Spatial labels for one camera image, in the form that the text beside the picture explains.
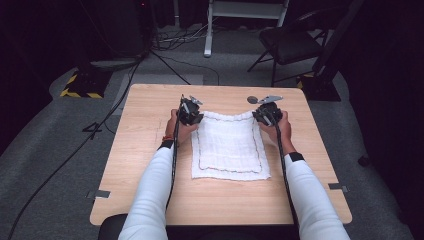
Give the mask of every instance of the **white sleeve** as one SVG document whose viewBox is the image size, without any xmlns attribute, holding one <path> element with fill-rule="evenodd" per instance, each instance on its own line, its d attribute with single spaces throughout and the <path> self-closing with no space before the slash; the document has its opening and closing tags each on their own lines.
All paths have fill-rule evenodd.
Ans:
<svg viewBox="0 0 424 240">
<path fill-rule="evenodd" d="M 301 240 L 350 239 L 330 199 L 304 160 L 284 156 L 290 194 L 299 219 Z"/>
<path fill-rule="evenodd" d="M 119 240 L 168 239 L 165 211 L 171 190 L 172 156 L 173 147 L 162 147 L 153 156 L 141 177 Z"/>
</svg>

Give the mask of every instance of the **table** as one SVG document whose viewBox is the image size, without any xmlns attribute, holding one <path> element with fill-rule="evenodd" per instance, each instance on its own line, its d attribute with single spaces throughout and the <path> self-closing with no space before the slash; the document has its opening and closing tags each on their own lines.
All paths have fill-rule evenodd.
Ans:
<svg viewBox="0 0 424 240">
<path fill-rule="evenodd" d="M 283 96 L 278 106 L 289 112 L 293 143 L 315 171 L 343 223 L 352 220 L 334 169 L 299 89 L 134 84 L 129 92 L 99 189 L 108 198 L 95 200 L 90 221 L 100 225 L 109 216 L 130 209 L 143 169 L 161 144 L 170 109 L 177 108 L 181 94 L 203 102 L 201 111 L 240 114 L 259 105 L 248 96 Z M 260 181 L 231 181 L 191 178 L 191 141 L 178 149 L 174 192 L 166 213 L 168 225 L 260 225 L 292 224 L 278 148 L 262 133 L 271 178 Z"/>
<path fill-rule="evenodd" d="M 278 19 L 277 26 L 283 25 L 289 0 L 283 4 L 223 2 L 209 0 L 208 31 L 206 35 L 204 56 L 212 55 L 212 24 L 214 16 Z"/>
</svg>

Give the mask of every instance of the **black chair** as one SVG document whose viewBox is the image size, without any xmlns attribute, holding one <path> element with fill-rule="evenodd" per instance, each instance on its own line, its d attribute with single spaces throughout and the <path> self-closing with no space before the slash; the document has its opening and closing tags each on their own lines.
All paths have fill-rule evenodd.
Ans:
<svg viewBox="0 0 424 240">
<path fill-rule="evenodd" d="M 279 65 L 287 65 L 319 57 L 327 43 L 329 31 L 336 28 L 337 24 L 346 13 L 346 6 L 316 10 L 302 15 L 293 22 L 283 25 L 282 27 L 263 30 L 259 34 L 259 39 L 266 51 L 247 71 L 250 72 L 258 63 L 273 60 L 271 87 L 274 87 L 274 83 L 276 82 L 306 73 L 315 72 L 316 74 L 316 70 L 319 69 L 314 69 L 315 66 L 313 66 L 312 71 L 283 79 L 275 79 L 277 63 Z M 317 29 L 320 30 L 320 32 L 316 36 L 312 36 L 309 33 Z M 322 38 L 321 44 L 318 43 L 318 38 Z M 268 54 L 271 55 L 271 58 L 262 60 Z"/>
</svg>

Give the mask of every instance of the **black base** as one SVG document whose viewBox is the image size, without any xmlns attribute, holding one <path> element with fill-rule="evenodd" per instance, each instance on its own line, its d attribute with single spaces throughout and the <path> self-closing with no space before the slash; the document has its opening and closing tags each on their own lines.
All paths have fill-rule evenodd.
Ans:
<svg viewBox="0 0 424 240">
<path fill-rule="evenodd" d="M 307 100 L 340 102 L 333 82 L 319 81 L 319 76 L 302 75 L 296 78 L 298 88 L 302 89 Z"/>
<path fill-rule="evenodd" d="M 75 71 L 60 96 L 103 98 L 112 72 L 92 70 L 89 73 Z"/>
</svg>

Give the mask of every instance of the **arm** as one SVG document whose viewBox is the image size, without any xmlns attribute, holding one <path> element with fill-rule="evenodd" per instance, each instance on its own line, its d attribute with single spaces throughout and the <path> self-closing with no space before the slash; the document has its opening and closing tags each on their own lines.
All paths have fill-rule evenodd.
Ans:
<svg viewBox="0 0 424 240">
<path fill-rule="evenodd" d="M 277 143 L 275 127 L 267 127 L 262 123 L 259 125 Z M 300 239 L 349 239 L 325 189 L 291 142 L 291 125 L 287 112 L 283 112 L 278 126 L 281 129 L 287 180 L 299 219 Z"/>
<path fill-rule="evenodd" d="M 176 110 L 171 111 L 164 139 L 172 139 Z M 197 129 L 197 125 L 179 125 L 178 142 L 182 144 Z M 119 235 L 126 239 L 168 239 L 166 234 L 166 202 L 171 189 L 173 140 L 164 140 L 144 170 L 137 192 Z"/>
</svg>

